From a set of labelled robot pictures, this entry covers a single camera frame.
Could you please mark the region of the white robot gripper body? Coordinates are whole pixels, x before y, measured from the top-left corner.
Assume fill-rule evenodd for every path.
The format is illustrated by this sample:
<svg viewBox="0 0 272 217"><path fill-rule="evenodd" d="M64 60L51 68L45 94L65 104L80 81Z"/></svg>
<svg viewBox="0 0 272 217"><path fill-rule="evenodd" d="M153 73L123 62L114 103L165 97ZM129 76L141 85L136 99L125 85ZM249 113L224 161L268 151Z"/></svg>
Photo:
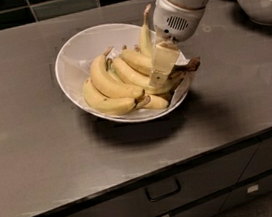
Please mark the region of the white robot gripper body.
<svg viewBox="0 0 272 217"><path fill-rule="evenodd" d="M156 0L153 25L156 42L179 43L188 40L195 33L205 8L185 9L168 0Z"/></svg>

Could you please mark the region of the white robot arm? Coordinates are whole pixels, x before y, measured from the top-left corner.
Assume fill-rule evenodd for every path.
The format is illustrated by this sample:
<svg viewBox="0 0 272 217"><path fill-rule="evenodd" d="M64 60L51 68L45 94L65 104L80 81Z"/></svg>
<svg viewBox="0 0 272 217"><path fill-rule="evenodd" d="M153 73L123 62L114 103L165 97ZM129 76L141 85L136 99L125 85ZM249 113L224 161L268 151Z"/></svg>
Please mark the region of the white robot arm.
<svg viewBox="0 0 272 217"><path fill-rule="evenodd" d="M209 0L156 0L153 13L155 43L152 52L150 84L162 86L171 74L181 52L178 44L197 30Z"/></svg>

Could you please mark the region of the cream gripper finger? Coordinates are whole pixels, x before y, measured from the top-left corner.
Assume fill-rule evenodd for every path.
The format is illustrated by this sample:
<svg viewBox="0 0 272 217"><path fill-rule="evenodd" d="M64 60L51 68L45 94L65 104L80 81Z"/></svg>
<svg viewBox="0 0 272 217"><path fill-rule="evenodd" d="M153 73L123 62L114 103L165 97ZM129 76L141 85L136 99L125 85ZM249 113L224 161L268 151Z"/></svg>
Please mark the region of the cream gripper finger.
<svg viewBox="0 0 272 217"><path fill-rule="evenodd" d="M149 72L151 86L163 86L181 54L178 47L171 41L160 41L155 44L152 52L152 69Z"/></svg>

